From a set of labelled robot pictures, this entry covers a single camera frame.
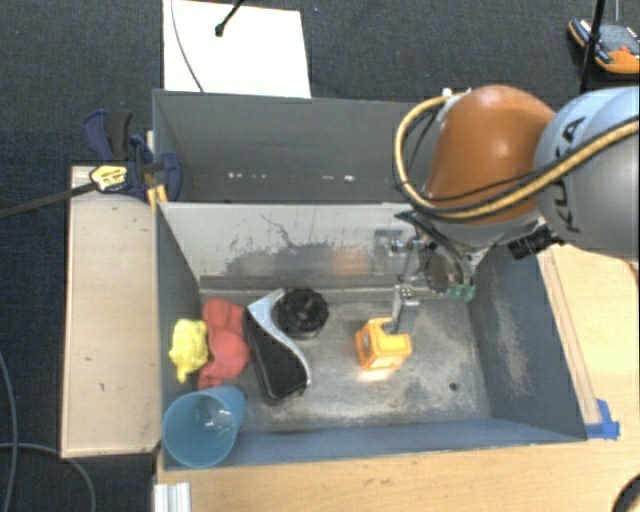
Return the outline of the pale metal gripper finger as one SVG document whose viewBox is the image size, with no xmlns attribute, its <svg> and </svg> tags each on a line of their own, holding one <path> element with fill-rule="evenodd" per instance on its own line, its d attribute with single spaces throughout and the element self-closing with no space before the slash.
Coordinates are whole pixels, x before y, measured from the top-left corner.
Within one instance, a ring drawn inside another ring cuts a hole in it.
<svg viewBox="0 0 640 512">
<path fill-rule="evenodd" d="M 392 304 L 392 334 L 410 334 L 418 316 L 420 302 L 410 286 L 398 285 Z"/>
<path fill-rule="evenodd" d="M 403 272 L 407 252 L 404 230 L 379 229 L 374 234 L 373 272 L 400 274 Z"/>
</svg>

